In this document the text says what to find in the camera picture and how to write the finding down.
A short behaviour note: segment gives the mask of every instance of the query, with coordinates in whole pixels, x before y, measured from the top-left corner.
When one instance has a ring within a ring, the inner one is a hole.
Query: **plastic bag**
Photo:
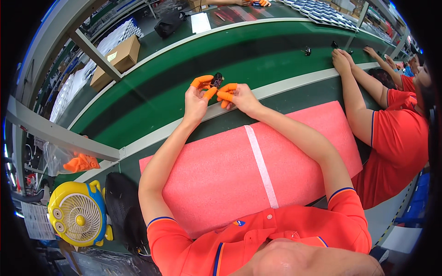
[[[48,164],[49,176],[74,174],[100,168],[97,158],[95,157],[73,152],[49,142],[46,142],[43,148],[43,157]]]

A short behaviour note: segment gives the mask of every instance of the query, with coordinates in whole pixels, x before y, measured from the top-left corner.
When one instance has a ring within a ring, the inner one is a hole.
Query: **pink foam pad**
[[[340,104],[287,114],[321,132],[338,149],[350,177],[362,170],[358,148]],[[306,205],[325,195],[319,165],[268,125],[252,124],[279,207]],[[140,159],[141,172],[152,157]],[[175,219],[197,238],[270,207],[245,127],[184,146],[163,189]]]

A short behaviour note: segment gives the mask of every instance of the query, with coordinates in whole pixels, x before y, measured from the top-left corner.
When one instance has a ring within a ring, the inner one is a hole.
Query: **cartoon fan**
[[[51,195],[49,221],[60,237],[75,246],[103,245],[103,238],[114,239],[106,224],[106,210],[100,183],[65,182]]]

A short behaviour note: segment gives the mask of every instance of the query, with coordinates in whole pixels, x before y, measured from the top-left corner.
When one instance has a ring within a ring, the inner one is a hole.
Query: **hand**
[[[353,65],[355,65],[355,64],[354,64],[354,61],[353,61],[353,58],[351,57],[351,55],[350,55],[349,53],[347,53],[346,51],[344,51],[344,50],[342,50],[342,49],[337,49],[337,50],[338,50],[341,54],[343,54],[344,57],[347,58],[348,63],[350,63],[350,67],[353,66]]]
[[[388,65],[390,65],[390,67],[391,67],[393,70],[394,70],[394,69],[397,69],[397,68],[396,68],[396,64],[394,63],[393,59],[390,58],[390,56],[385,55],[385,61],[386,61],[386,63],[387,63]]]
[[[267,1],[267,0],[260,0],[259,1],[259,4],[262,6],[262,7],[267,7],[267,6],[271,6],[272,4],[269,2],[269,1]]]
[[[372,58],[377,58],[379,56],[371,47],[367,46],[363,50],[364,50],[364,52],[369,54]]]
[[[256,115],[263,105],[256,99],[249,86],[245,83],[229,83],[218,91],[218,97],[229,101],[227,110],[235,104],[249,117],[256,119]]]
[[[348,62],[348,59],[343,54],[346,53],[344,50],[341,49],[334,49],[331,53],[332,59],[333,59],[333,66],[335,67],[336,71],[342,76],[342,74],[350,72],[351,73],[351,67],[350,63]]]
[[[251,5],[250,0],[235,0],[235,3],[240,6],[248,6]]]
[[[201,123],[207,111],[207,103],[217,92],[216,87],[210,87],[213,76],[201,76],[192,82],[185,94],[185,105],[183,122],[193,125]]]

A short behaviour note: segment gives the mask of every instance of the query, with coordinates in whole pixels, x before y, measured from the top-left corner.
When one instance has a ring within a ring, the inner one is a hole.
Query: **white tape strip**
[[[259,148],[258,140],[256,139],[255,132],[253,128],[249,125],[244,126],[246,128],[247,136],[250,141],[251,149],[253,150],[253,155],[255,156],[256,164],[258,165],[259,173],[264,183],[264,188],[266,189],[267,197],[269,198],[270,207],[273,209],[279,208],[278,201],[276,200],[275,191],[273,190],[272,181],[270,181],[269,173],[267,172],[266,164],[264,163],[264,158]]]

